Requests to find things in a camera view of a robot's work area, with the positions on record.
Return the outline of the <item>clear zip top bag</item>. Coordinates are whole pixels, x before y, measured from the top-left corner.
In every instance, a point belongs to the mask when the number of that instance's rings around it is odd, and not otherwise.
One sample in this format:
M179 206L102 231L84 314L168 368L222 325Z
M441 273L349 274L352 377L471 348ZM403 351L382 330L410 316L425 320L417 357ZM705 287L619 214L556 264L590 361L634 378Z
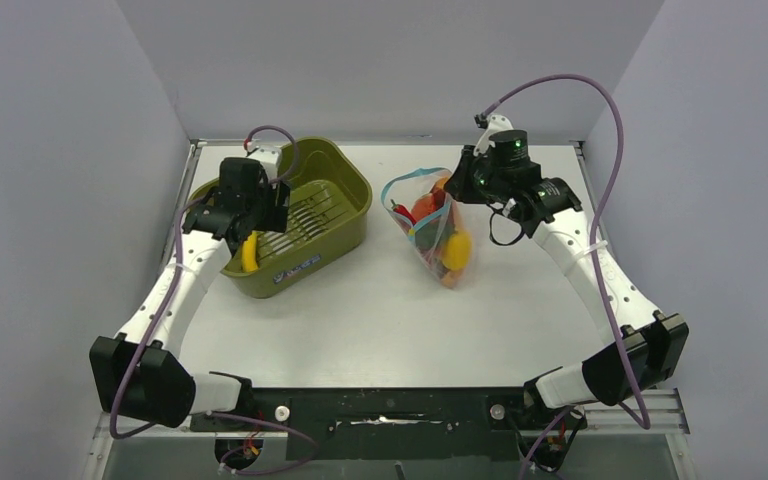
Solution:
M401 229L429 273L444 287L463 282L474 258L474 236L445 190L452 172L419 168L387 182L382 206Z

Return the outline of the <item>olive green plastic bin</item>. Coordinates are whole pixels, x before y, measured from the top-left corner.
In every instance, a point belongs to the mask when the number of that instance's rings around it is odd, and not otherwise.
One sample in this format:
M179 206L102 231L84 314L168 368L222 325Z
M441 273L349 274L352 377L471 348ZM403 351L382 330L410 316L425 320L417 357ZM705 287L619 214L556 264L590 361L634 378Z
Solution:
M241 249L223 267L242 294L265 299L297 284L366 238L372 190L367 179L331 140L304 137L282 146L279 175L300 161L287 179L291 188L284 233L259 232L259 269L244 273ZM247 158L243 147L221 147L220 161Z

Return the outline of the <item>dark green toy avocado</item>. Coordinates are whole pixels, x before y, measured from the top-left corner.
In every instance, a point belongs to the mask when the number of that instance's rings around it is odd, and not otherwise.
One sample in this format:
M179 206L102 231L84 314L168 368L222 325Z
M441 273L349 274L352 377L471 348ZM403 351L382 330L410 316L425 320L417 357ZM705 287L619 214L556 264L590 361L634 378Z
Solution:
M456 230L451 216L438 216L415 230L414 245L420 252L438 250Z

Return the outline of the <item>red toy chili pepper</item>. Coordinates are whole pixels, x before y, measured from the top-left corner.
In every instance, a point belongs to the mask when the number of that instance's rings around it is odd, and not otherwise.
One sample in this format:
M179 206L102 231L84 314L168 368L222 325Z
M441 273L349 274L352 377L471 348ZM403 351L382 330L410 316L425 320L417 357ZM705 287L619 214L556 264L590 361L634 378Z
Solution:
M416 220L412 213L407 209L407 207L403 204L397 203L394 200L390 201L391 203L391 211L393 213L396 213L403 217L409 225L413 226L416 224Z

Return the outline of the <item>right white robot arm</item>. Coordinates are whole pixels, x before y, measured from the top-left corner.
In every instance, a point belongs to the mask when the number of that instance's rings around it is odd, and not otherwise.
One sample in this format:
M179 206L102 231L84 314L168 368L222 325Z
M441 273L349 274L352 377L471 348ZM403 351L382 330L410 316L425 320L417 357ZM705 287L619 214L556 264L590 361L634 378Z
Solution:
M550 425L568 405L617 405L669 379L689 327L667 315L622 271L605 244L589 236L590 221L578 196L559 177L546 177L529 155L527 133L508 129L466 145L444 189L463 204L487 205L520 227L575 290L605 347L591 357L526 383L524 417Z

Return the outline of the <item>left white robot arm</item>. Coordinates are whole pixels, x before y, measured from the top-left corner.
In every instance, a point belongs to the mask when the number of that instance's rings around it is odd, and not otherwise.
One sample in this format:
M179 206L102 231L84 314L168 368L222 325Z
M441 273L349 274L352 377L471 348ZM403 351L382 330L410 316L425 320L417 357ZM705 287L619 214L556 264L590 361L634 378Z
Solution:
M125 437L124 416L177 427L189 416L230 412L244 401L249 380L191 373L178 357L209 287L256 231L284 232L290 187L276 176L281 155L260 150L227 157L218 180L190 200L173 224L173 253L133 316L110 337L98 337L89 359L109 429Z

